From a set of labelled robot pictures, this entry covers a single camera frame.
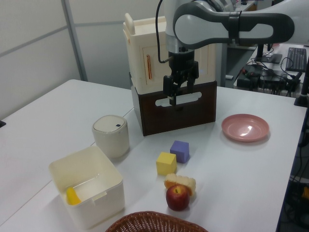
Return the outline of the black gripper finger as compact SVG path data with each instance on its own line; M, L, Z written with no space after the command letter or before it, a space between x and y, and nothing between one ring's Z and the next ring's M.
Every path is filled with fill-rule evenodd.
M174 83L173 76L164 76L163 78L163 93L169 97L169 103L176 106L177 103L178 85Z
M195 75L192 73L189 73L187 76L187 91L188 93L193 93L194 83L195 83Z

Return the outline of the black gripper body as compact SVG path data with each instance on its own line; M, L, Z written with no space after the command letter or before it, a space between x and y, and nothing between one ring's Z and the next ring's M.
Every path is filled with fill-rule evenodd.
M171 68L171 75L173 76L174 83L182 85L187 82L187 76L189 73L195 75L196 79L199 77L198 62L195 61L195 52L190 51L186 53L171 53L172 56L169 61L169 67Z

